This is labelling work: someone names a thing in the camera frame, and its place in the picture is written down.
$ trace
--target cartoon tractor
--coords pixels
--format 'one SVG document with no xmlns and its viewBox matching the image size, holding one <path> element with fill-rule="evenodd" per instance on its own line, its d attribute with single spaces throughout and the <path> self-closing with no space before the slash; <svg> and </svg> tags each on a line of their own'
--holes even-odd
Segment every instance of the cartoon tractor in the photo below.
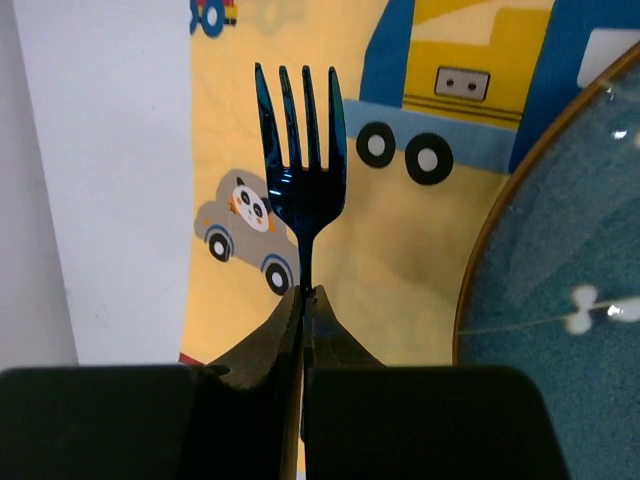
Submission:
<svg viewBox="0 0 640 480">
<path fill-rule="evenodd" d="M 238 20 L 238 7 L 234 0 L 190 0 L 190 6 L 189 29 L 192 35 L 199 23 L 208 37 L 215 38 L 225 25 L 234 26 Z"/>
<path fill-rule="evenodd" d="M 272 213 L 266 191 L 260 177 L 231 170 L 220 180 L 216 199 L 198 209 L 194 230 L 213 258 L 226 263 L 235 257 L 259 268 L 273 293 L 282 296 L 298 283 L 298 248 Z"/>
</svg>

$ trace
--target fork tine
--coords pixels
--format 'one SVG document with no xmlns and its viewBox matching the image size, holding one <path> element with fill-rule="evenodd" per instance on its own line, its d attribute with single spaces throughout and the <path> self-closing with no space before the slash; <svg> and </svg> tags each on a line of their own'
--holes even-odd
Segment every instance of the fork tine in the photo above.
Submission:
<svg viewBox="0 0 640 480">
<path fill-rule="evenodd" d="M 347 130 L 340 83 L 335 68 L 329 68 L 329 170 L 347 175 Z"/>
<path fill-rule="evenodd" d="M 311 71 L 302 67 L 302 84 L 304 85 L 304 105 L 307 113 L 307 142 L 309 143 L 309 170 L 320 169 L 320 141 L 318 139 L 318 119 L 316 102 L 313 99 Z"/>
<path fill-rule="evenodd" d="M 302 168 L 302 154 L 300 153 L 300 136 L 298 135 L 298 120 L 296 106 L 293 102 L 291 84 L 286 67 L 280 67 L 280 84 L 284 100 L 284 115 L 287 120 L 287 139 L 289 140 L 289 165 L 291 168 Z"/>
<path fill-rule="evenodd" d="M 259 63 L 256 63 L 256 94 L 258 97 L 258 114 L 260 116 L 264 161 L 267 174 L 269 174 L 269 172 L 282 170 L 282 151 L 280 150 L 278 127 L 276 126 L 276 116 L 273 112 L 269 89 Z"/>
</svg>

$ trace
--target fork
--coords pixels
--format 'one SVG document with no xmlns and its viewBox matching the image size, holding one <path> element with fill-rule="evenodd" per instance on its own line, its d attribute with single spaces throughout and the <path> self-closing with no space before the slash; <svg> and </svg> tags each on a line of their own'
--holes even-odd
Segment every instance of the fork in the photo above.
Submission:
<svg viewBox="0 0 640 480">
<path fill-rule="evenodd" d="M 269 202 L 275 214 L 298 239 L 300 287 L 311 291 L 313 241 L 320 231 L 342 213 L 347 189 L 347 135 L 338 76 L 329 69 L 329 167 L 322 168 L 318 120 L 311 72 L 302 68 L 307 119 L 308 164 L 302 166 L 298 121 L 287 69 L 280 67 L 280 84 L 289 145 L 289 166 L 282 163 L 278 128 L 262 67 L 256 63 L 256 93 Z"/>
</svg>

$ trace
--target gray car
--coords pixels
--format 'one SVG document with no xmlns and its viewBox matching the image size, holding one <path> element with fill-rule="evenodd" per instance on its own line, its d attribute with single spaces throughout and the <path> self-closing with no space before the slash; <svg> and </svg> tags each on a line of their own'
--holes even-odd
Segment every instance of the gray car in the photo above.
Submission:
<svg viewBox="0 0 640 480">
<path fill-rule="evenodd" d="M 233 169 L 222 177 L 215 200 L 198 209 L 194 230 L 216 260 L 235 257 L 259 268 L 275 294 L 298 283 L 298 248 L 272 212 L 266 182 L 257 175 Z"/>
</svg>

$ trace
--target blue plate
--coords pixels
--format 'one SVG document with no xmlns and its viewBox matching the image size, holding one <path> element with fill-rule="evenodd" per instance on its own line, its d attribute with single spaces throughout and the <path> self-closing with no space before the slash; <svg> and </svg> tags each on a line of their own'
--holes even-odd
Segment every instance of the blue plate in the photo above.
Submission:
<svg viewBox="0 0 640 480">
<path fill-rule="evenodd" d="M 505 187 L 472 254 L 454 356 L 534 380 L 575 480 L 640 478 L 640 44 Z"/>
</svg>

